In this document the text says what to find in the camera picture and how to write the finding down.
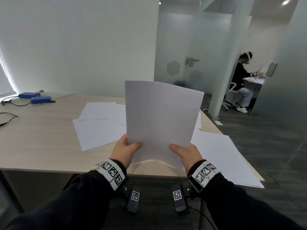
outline blue box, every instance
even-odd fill
[[[45,102],[52,102],[51,96],[32,97],[31,98],[32,104],[45,103]]]
[[[40,97],[40,93],[30,93],[24,92],[18,95],[20,98],[32,98],[32,97]]]

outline office room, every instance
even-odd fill
[[[0,0],[0,230],[306,228],[305,7]]]

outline door handle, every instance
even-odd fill
[[[197,61],[200,61],[200,60],[197,60],[197,59],[195,59],[194,57],[191,57],[191,58],[190,58],[189,67],[193,67],[193,66],[194,66],[194,62],[197,62]]]

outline black jacket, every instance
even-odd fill
[[[193,173],[203,161],[189,171]],[[81,174],[59,197],[43,207],[15,218],[6,230],[100,229],[115,192],[97,171]],[[245,190],[217,174],[199,194],[219,230],[304,229],[268,204],[249,196]]]
[[[237,63],[235,72],[234,72],[232,80],[231,80],[231,82],[234,82],[234,83],[237,84],[236,87],[233,90],[237,91],[237,90],[241,89],[242,87],[244,87],[243,78],[255,77],[255,76],[256,76],[256,73],[248,73],[245,70],[243,64]]]

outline chair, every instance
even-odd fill
[[[234,82],[231,82],[230,85],[233,85],[233,86],[232,86],[231,89],[229,89],[229,90],[226,92],[226,94],[225,94],[225,96],[224,96],[223,103],[222,103],[222,106],[225,108],[225,111],[228,111],[228,109],[231,107],[231,104],[230,104],[230,103],[227,103],[226,100],[225,100],[225,99],[226,99],[226,95],[227,95],[228,93],[233,93],[233,94],[238,93],[237,91],[233,90],[233,89],[237,86],[237,84],[234,83]]]

